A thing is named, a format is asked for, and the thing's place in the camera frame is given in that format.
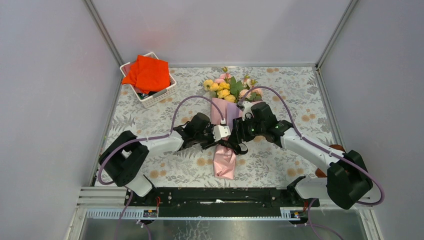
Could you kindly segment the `pink flower stem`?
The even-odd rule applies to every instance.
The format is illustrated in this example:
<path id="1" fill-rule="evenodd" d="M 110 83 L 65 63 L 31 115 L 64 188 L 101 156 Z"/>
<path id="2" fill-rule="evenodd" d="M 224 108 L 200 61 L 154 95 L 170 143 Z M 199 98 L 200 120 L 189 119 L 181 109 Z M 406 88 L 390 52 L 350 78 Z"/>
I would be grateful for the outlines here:
<path id="1" fill-rule="evenodd" d="M 226 66 L 221 68 L 223 73 L 214 80 L 215 83 L 220 84 L 220 83 L 228 83 L 229 80 L 232 78 L 232 75 L 229 73 L 229 70 Z"/>

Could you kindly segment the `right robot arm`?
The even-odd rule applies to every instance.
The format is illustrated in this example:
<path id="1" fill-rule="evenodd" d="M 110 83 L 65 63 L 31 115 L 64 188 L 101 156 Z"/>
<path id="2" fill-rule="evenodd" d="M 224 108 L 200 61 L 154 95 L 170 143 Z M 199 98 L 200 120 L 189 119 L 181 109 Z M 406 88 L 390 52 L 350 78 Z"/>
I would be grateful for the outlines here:
<path id="1" fill-rule="evenodd" d="M 374 187 L 358 152 L 344 152 L 308 138 L 292 122 L 277 120 L 271 107 L 263 101 L 255 104 L 244 101 L 237 107 L 242 115 L 232 121 L 231 143 L 240 145 L 262 136 L 269 143 L 294 152 L 324 172 L 325 177 L 300 176 L 291 182 L 286 193 L 291 205 L 299 206 L 305 200 L 321 199 L 348 210 L 361 203 L 361 199 Z"/>

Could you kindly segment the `yellow flower stem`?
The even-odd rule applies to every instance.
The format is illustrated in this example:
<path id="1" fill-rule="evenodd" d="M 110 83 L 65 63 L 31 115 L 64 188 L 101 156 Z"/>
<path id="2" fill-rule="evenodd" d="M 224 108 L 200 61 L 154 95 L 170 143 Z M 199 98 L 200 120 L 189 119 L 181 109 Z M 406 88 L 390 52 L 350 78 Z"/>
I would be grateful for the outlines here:
<path id="1" fill-rule="evenodd" d="M 230 103 L 236 102 L 236 96 L 230 92 L 231 85 L 222 78 L 205 80 L 203 82 L 203 88 L 213 98 L 225 100 Z"/>

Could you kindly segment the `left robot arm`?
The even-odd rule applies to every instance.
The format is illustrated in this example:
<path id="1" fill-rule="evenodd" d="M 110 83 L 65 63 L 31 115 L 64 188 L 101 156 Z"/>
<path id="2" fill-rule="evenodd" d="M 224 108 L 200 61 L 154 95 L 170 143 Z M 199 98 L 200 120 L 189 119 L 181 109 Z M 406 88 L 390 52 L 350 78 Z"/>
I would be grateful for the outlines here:
<path id="1" fill-rule="evenodd" d="M 100 155 L 98 163 L 118 187 L 125 187 L 136 194 L 144 206 L 155 200 L 153 184 L 141 171 L 149 156 L 178 152 L 200 144 L 213 144 L 215 125 L 203 113 L 197 113 L 190 121 L 172 128 L 171 133 L 138 138 L 130 130 L 122 132 Z"/>

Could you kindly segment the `pink white rose stems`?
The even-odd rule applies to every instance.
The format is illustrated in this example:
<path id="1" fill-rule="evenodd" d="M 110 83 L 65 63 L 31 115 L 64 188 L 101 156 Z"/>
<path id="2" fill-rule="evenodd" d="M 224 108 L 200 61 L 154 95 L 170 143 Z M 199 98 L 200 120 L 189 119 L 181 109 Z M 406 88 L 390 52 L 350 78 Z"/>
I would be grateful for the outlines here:
<path id="1" fill-rule="evenodd" d="M 229 95 L 225 97 L 225 100 L 228 102 L 237 103 L 243 97 L 248 102 L 259 102 L 263 98 L 261 89 L 258 88 L 250 91 L 258 82 L 249 75 L 245 75 L 242 80 L 236 80 L 232 76 L 227 82 L 229 83 Z"/>

